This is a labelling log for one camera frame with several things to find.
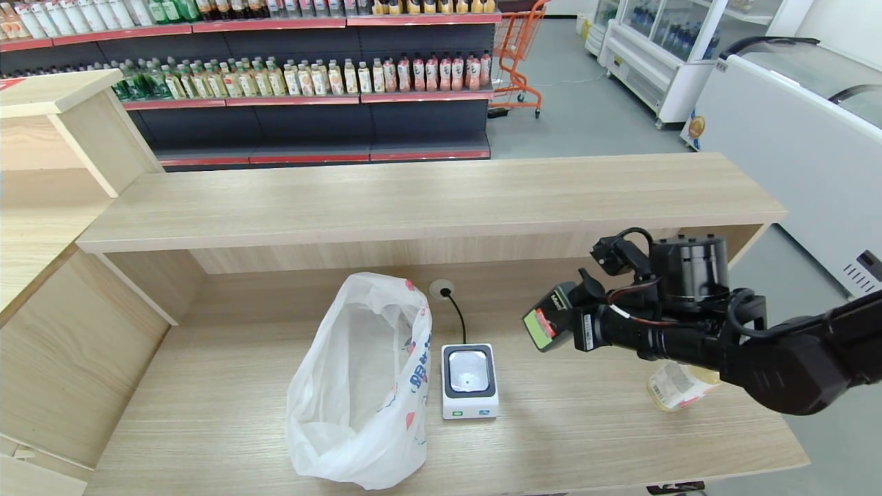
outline chest freezer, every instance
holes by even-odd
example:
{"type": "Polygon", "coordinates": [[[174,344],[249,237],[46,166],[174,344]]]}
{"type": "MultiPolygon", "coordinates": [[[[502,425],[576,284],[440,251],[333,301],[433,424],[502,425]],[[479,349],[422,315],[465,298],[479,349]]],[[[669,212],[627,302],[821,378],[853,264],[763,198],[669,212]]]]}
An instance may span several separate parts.
{"type": "Polygon", "coordinates": [[[744,40],[680,136],[775,196],[781,226],[849,293],[882,289],[882,72],[818,40],[744,40]]]}

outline robotic arm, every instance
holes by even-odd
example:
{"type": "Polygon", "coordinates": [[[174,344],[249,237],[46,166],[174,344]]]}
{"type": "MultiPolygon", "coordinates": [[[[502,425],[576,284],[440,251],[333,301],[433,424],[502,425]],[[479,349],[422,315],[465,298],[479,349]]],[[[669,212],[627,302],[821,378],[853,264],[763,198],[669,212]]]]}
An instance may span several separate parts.
{"type": "Polygon", "coordinates": [[[729,290],[724,238],[656,242],[631,228],[601,238],[591,255],[606,274],[633,271],[633,284],[607,291],[581,268],[581,282],[557,285],[523,318],[539,351],[572,337],[582,351],[613,345],[697,365],[791,415],[882,379],[882,291],[766,328],[766,299],[729,290]],[[631,233],[647,239],[648,254],[625,239],[631,233]]]}

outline freezer lid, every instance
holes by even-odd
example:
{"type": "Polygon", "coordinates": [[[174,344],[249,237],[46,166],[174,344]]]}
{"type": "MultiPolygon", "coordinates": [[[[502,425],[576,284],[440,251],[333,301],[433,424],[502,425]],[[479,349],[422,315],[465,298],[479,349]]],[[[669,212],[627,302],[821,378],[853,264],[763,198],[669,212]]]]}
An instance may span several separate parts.
{"type": "Polygon", "coordinates": [[[882,85],[882,71],[817,43],[811,38],[749,39],[726,51],[792,79],[825,100],[853,86],[882,85]]]}

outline black cable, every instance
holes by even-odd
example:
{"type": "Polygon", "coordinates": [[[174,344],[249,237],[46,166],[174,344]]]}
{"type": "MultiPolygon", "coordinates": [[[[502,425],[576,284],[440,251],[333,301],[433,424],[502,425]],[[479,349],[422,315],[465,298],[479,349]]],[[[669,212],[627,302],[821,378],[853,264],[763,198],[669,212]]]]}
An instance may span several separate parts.
{"type": "Polygon", "coordinates": [[[460,324],[462,325],[462,343],[466,344],[468,340],[466,339],[466,320],[462,318],[462,312],[460,312],[460,306],[456,304],[456,300],[453,299],[453,294],[450,292],[448,288],[441,289],[439,291],[442,297],[445,297],[450,300],[450,303],[453,304],[453,308],[456,309],[456,314],[460,316],[460,324]]]}

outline wooden countertop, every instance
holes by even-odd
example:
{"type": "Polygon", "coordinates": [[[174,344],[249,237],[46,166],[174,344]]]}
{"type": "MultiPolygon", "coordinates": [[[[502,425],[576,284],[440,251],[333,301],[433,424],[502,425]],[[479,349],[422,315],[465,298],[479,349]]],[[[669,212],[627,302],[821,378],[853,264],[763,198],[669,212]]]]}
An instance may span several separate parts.
{"type": "MultiPolygon", "coordinates": [[[[781,415],[738,387],[724,384],[666,413],[647,392],[658,362],[624,349],[536,351],[519,318],[579,265],[558,259],[377,270],[406,276],[423,290],[440,275],[455,281],[469,341],[493,345],[501,410],[493,421],[441,419],[439,352],[461,334],[452,307],[430,301],[428,459],[412,477],[377,494],[545,494],[808,463],[781,415]]],[[[209,276],[190,317],[168,331],[86,494],[363,493],[355,485],[298,476],[285,442],[288,384],[351,272],[209,276]]]]}
{"type": "Polygon", "coordinates": [[[7,305],[32,283],[39,286],[59,255],[113,200],[86,169],[5,171],[2,188],[0,298],[5,322],[12,314],[7,305]]]}
{"type": "Polygon", "coordinates": [[[720,154],[225,170],[138,178],[78,240],[136,252],[777,222],[720,154]]]}
{"type": "Polygon", "coordinates": [[[118,69],[25,78],[0,92],[0,118],[61,114],[122,79],[118,69]]]}

